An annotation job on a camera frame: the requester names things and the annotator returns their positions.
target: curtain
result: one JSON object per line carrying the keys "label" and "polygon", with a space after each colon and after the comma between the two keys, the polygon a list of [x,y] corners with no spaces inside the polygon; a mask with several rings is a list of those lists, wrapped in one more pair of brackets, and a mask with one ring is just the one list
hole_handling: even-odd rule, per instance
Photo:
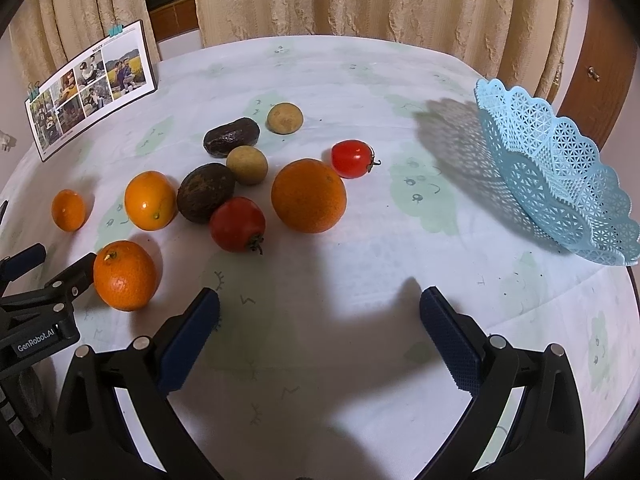
{"label": "curtain", "polygon": [[205,46],[291,34],[380,38],[446,52],[485,77],[545,94],[564,48],[567,2],[196,0],[196,10]]}
{"label": "curtain", "polygon": [[151,61],[160,60],[145,0],[25,0],[9,25],[25,86],[46,81],[107,36],[116,20],[142,20]]}

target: dark avocado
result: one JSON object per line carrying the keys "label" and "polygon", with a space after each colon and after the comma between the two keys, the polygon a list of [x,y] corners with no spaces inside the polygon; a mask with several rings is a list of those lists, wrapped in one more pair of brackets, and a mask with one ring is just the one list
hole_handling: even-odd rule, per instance
{"label": "dark avocado", "polygon": [[224,158],[238,146],[255,145],[259,136],[260,126],[248,117],[243,117],[209,130],[204,136],[204,149],[211,156]]}
{"label": "dark avocado", "polygon": [[234,195],[236,178],[224,164],[212,162],[191,171],[178,190],[178,211],[190,222],[206,224]]}

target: white tablecloth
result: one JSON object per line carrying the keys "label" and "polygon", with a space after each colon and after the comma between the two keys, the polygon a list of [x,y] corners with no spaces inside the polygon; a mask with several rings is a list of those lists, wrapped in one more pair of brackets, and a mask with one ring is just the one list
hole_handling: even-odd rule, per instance
{"label": "white tablecloth", "polygon": [[[420,323],[418,298],[430,285],[516,347],[564,346],[580,391],[588,469],[602,458],[634,403],[622,402],[640,364],[630,280],[624,268],[560,250],[515,205],[482,146],[476,72],[400,44],[300,37],[194,52],[162,62],[158,76],[155,94],[45,164],[30,150],[0,194],[10,202],[0,255],[35,242],[49,251],[16,292],[113,240],[146,247],[162,274],[146,309],[112,310],[93,289],[76,302],[81,343],[96,351],[152,335],[202,286],[217,290],[222,325],[169,399],[227,480],[413,479],[470,400]],[[292,136],[264,127],[282,101],[305,114]],[[206,226],[181,216],[159,232],[133,227],[122,207],[129,180],[158,170],[178,186],[212,161],[204,133],[243,116],[260,124],[257,147],[270,163],[263,184],[236,189],[265,212],[264,256],[224,253]],[[326,157],[344,139],[368,142],[382,166],[346,182],[348,208],[335,228],[290,232],[271,208],[274,176],[292,160]],[[76,234],[50,219],[50,202],[65,187],[92,204]],[[52,402],[72,352],[38,366]],[[517,401],[505,410],[505,428]],[[122,403],[144,458],[157,463]],[[481,463],[505,432],[498,428]]]}

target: red tomato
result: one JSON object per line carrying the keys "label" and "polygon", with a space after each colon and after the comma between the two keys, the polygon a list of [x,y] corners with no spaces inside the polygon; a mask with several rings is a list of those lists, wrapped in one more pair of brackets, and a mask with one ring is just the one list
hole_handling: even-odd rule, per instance
{"label": "red tomato", "polygon": [[221,249],[241,253],[260,251],[266,221],[260,208],[244,196],[227,200],[216,209],[209,221],[211,237]]}
{"label": "red tomato", "polygon": [[343,140],[331,148],[331,165],[342,178],[358,178],[371,171],[374,161],[371,147],[361,140]]}

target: perforated plastic basket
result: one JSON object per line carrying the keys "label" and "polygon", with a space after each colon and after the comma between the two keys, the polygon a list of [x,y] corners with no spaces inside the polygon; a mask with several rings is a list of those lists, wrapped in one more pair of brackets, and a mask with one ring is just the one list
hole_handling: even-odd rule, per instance
{"label": "perforated plastic basket", "polygon": [[505,183],[532,220],[571,252],[604,265],[640,256],[640,226],[618,175],[591,139],[544,99],[498,79],[476,83],[482,132]]}

